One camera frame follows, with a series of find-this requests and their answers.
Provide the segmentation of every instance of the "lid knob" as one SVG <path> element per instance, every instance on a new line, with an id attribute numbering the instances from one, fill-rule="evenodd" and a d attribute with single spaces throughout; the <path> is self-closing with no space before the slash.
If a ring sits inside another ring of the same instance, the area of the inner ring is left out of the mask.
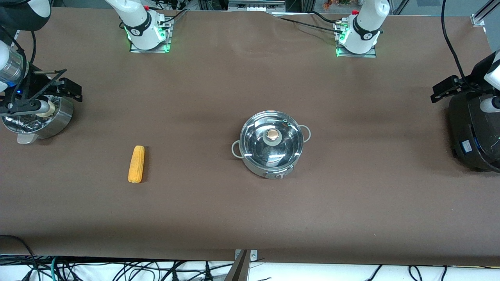
<path id="1" fill-rule="evenodd" d="M 271 141 L 275 141 L 280 137 L 280 132 L 277 129 L 270 129 L 267 131 L 267 138 Z"/>

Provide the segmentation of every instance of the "yellow corn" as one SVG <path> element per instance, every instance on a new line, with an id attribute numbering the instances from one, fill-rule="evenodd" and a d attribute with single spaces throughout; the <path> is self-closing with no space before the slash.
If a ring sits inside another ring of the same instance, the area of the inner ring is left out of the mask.
<path id="1" fill-rule="evenodd" d="M 128 181 L 138 184 L 143 179 L 145 148 L 142 145 L 136 145 L 133 149 L 130 168 L 128 169 Z"/>

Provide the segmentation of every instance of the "label sticker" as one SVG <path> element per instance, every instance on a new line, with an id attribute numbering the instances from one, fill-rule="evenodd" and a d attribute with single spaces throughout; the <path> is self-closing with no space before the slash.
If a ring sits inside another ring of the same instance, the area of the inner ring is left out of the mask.
<path id="1" fill-rule="evenodd" d="M 463 152 L 469 153 L 472 151 L 471 142 L 469 140 L 462 141 Z"/>

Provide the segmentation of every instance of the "green cable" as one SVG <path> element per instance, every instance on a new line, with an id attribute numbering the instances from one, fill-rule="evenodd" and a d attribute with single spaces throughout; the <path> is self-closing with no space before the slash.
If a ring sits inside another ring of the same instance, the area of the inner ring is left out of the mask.
<path id="1" fill-rule="evenodd" d="M 52 281 L 57 281 L 56 275 L 54 274 L 54 267 L 56 267 L 56 258 L 57 258 L 57 256 L 55 256 L 52 259 L 52 263 L 50 264 L 50 275 L 52 275 Z"/>

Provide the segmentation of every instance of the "stainless steel pot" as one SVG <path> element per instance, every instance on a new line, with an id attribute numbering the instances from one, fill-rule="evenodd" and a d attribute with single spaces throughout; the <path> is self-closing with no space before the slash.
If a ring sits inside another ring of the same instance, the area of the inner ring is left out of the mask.
<path id="1" fill-rule="evenodd" d="M 73 116 L 73 103 L 66 97 L 47 95 L 55 106 L 49 117 L 35 114 L 3 116 L 2 122 L 10 131 L 17 133 L 19 144 L 31 144 L 37 139 L 47 139 L 62 131 Z"/>
<path id="2" fill-rule="evenodd" d="M 304 139 L 302 129 L 308 132 Z M 239 140 L 231 146 L 232 154 L 250 171 L 266 179 L 283 179 L 290 174 L 302 153 L 304 143 L 311 138 L 311 130 L 299 125 L 292 117 L 280 111 L 263 111 L 246 121 Z"/>

